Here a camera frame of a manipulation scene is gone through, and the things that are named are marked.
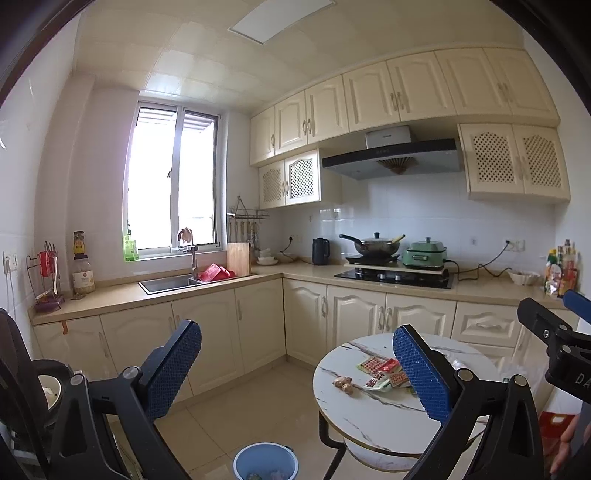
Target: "window frame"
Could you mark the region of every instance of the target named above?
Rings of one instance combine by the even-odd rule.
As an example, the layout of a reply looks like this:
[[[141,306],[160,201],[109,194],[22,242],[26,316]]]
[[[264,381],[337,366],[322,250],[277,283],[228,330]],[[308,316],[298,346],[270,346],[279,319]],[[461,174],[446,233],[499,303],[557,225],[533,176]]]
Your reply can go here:
[[[213,180],[212,180],[212,195],[213,195],[213,237],[214,241],[208,244],[197,244],[199,246],[198,252],[216,252],[223,250],[222,245],[222,222],[220,221],[222,201],[221,195],[223,195],[222,182],[221,182],[221,171],[224,166],[222,164],[223,159],[220,153],[223,149],[218,147],[218,143],[223,141],[221,138],[222,134],[220,131],[220,121],[222,116],[219,113],[204,112],[200,111],[199,107],[186,105],[183,103],[176,102],[160,102],[153,99],[142,99],[140,98],[135,109],[135,123],[131,135],[129,138],[128,155],[125,167],[125,185],[124,185],[124,218],[123,227],[124,233],[127,233],[128,224],[128,195],[129,195],[129,160],[131,158],[131,147],[133,144],[133,136],[135,127],[137,126],[139,111],[141,108],[154,108],[174,112],[176,111],[175,119],[175,131],[174,131],[174,145],[173,145],[173,156],[171,159],[171,170],[169,173],[170,178],[170,241],[171,247],[157,247],[157,248],[143,248],[138,249],[139,259],[147,260],[150,258],[159,257],[173,257],[178,255],[187,255],[178,248],[177,234],[180,230],[178,224],[178,185],[180,178],[180,149],[181,149],[181,137],[183,132],[184,115],[190,113],[193,115],[203,116],[210,118],[214,123],[214,143],[213,143]]]

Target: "window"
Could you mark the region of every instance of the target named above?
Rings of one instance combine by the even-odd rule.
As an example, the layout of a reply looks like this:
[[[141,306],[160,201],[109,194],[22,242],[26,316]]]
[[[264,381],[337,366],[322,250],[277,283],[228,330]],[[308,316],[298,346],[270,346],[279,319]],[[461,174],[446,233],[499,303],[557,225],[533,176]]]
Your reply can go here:
[[[140,103],[129,156],[127,218],[140,256],[174,252],[189,227],[200,249],[219,247],[217,116]]]

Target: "kitchen cabinet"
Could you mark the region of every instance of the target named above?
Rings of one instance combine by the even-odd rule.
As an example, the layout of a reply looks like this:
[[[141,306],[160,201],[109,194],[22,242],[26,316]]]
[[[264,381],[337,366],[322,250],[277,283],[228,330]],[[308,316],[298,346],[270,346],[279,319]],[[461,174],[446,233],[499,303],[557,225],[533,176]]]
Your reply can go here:
[[[99,317],[48,323],[34,330],[44,358],[82,370],[91,381],[115,378],[122,370],[113,364]]]
[[[512,48],[485,48],[513,115],[548,118],[558,113],[540,72],[528,53]]]
[[[514,348],[520,328],[515,307],[459,301],[452,338],[466,343]]]
[[[296,93],[275,105],[275,155],[308,143],[306,95]]]
[[[513,357],[514,349],[506,346],[481,345],[479,343],[467,343],[467,345],[470,345],[487,357],[493,364],[495,364],[499,373],[504,370]]]
[[[510,115],[503,85],[482,48],[437,50],[435,55],[458,115]]]
[[[263,209],[341,200],[341,179],[322,169],[320,153],[311,150],[259,169],[259,205]]]
[[[579,325],[579,317],[569,310],[550,310],[568,323],[573,330]],[[547,345],[534,336],[527,328],[521,326],[517,347],[513,355],[513,363],[525,368],[525,376],[532,388],[535,407],[538,412],[544,409],[554,387],[544,378],[548,370]]]
[[[329,285],[327,297],[328,350],[384,331],[385,293]]]
[[[419,333],[451,337],[456,302],[423,299],[388,293],[386,296],[386,325],[384,332],[393,332],[410,324]]]
[[[343,77],[325,80],[306,89],[308,143],[349,132]]]
[[[479,193],[524,193],[521,160],[510,125],[462,124],[460,141],[470,198]]]
[[[281,279],[235,289],[244,373],[285,355]]]
[[[107,313],[100,316],[105,337],[119,372],[141,366],[148,355],[163,346],[176,330],[170,302]],[[185,379],[175,401],[193,396]]]
[[[193,320],[201,328],[201,351],[189,371],[191,390],[198,395],[244,373],[234,290],[172,302],[176,325]]]
[[[275,156],[275,107],[251,118],[251,165]]]
[[[452,96],[432,51],[388,60],[400,120],[455,115]]]
[[[327,352],[326,288],[320,283],[283,280],[287,355],[314,366]]]
[[[400,121],[386,62],[343,74],[349,130],[355,132]]]
[[[513,125],[523,170],[524,192],[570,200],[569,176],[555,128]]]

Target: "finger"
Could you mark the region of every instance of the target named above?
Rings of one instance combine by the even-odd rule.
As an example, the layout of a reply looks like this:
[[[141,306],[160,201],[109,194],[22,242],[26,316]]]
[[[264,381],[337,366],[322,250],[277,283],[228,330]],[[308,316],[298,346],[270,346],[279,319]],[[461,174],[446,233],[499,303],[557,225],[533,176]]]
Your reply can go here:
[[[589,425],[587,425],[587,428],[585,429],[585,431],[583,433],[583,443],[587,443],[587,440],[589,440],[589,437],[591,437],[591,423]]]
[[[568,460],[570,456],[570,445],[568,443],[561,443],[558,447],[558,453],[554,457],[554,461],[552,462],[552,466],[550,467],[550,473],[555,474],[563,463]]]
[[[575,417],[569,423],[569,426],[566,427],[566,430],[560,436],[560,441],[561,442],[570,442],[573,439],[574,430],[577,427],[577,422],[578,421],[579,421],[579,416],[578,415],[575,415]]]

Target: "round table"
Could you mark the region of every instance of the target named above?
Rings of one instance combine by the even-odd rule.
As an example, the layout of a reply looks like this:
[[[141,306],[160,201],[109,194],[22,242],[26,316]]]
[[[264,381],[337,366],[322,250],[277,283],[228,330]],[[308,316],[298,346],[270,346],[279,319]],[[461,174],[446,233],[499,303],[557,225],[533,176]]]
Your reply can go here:
[[[363,390],[370,375],[357,365],[369,356],[384,360],[392,358],[392,333],[380,333],[344,343],[329,352],[314,372],[314,396],[320,409],[320,438],[332,448],[340,449],[324,478],[330,478],[346,448],[360,462],[388,472],[407,471],[427,449],[441,423],[427,416],[420,400],[406,388],[393,388],[384,393]],[[482,353],[465,343],[436,335],[421,334],[427,345],[450,355],[472,370],[481,380],[500,381],[494,364]],[[351,377],[352,395],[336,388],[337,377]],[[328,422],[343,435],[345,443],[328,438]],[[486,417],[479,418],[470,441],[486,426]]]

